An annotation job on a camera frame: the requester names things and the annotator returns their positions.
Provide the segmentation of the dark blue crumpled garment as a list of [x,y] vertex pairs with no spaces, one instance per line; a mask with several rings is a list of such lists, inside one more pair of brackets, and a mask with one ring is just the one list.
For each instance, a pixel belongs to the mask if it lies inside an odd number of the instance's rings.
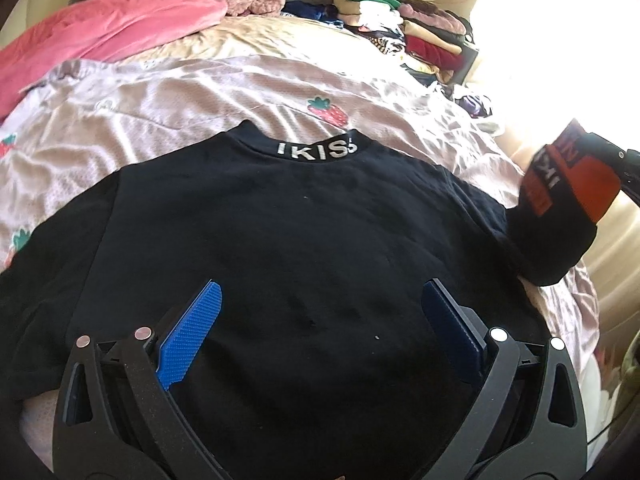
[[313,4],[300,0],[288,0],[282,9],[282,13],[333,25],[338,28],[344,27],[344,22],[338,17],[337,7],[333,4]]

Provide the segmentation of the stack of folded clothes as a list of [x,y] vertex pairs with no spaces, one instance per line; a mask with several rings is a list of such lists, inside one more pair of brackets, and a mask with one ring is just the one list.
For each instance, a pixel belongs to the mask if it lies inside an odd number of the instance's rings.
[[425,0],[333,0],[336,17],[413,77],[462,84],[478,50],[468,20]]

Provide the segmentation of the cream bed sheet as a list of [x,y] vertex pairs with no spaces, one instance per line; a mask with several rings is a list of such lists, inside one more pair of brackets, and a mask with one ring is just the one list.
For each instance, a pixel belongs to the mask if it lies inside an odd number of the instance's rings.
[[218,60],[265,55],[305,62],[349,77],[397,79],[405,75],[397,58],[345,29],[296,16],[224,18],[190,36],[126,58],[127,63],[176,58]]

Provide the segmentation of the bright pink blanket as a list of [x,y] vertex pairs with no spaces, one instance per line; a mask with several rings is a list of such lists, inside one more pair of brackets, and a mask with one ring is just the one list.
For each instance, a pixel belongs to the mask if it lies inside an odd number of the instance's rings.
[[66,6],[1,50],[1,117],[58,64],[120,61],[216,25],[227,10],[226,0],[84,0]]

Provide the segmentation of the pink strawberry print quilt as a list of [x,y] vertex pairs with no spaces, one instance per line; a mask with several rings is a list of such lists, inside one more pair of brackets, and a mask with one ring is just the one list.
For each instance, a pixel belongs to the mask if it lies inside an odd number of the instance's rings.
[[273,138],[314,142],[355,128],[448,168],[512,206],[521,170],[474,119],[399,70],[366,77],[268,55],[105,64],[67,61],[37,81],[1,129],[1,261],[72,198],[122,166],[248,119]]

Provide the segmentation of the black IKISS sweater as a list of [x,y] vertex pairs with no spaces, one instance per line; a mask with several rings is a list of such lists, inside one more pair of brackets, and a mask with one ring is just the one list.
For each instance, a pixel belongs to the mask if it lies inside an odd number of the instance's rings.
[[[119,169],[1,275],[6,479],[582,479],[567,341],[524,286],[578,263],[620,179],[576,126],[503,206],[358,131],[251,122]],[[480,318],[459,380],[421,308]],[[222,308],[182,382],[158,342],[207,282]]]

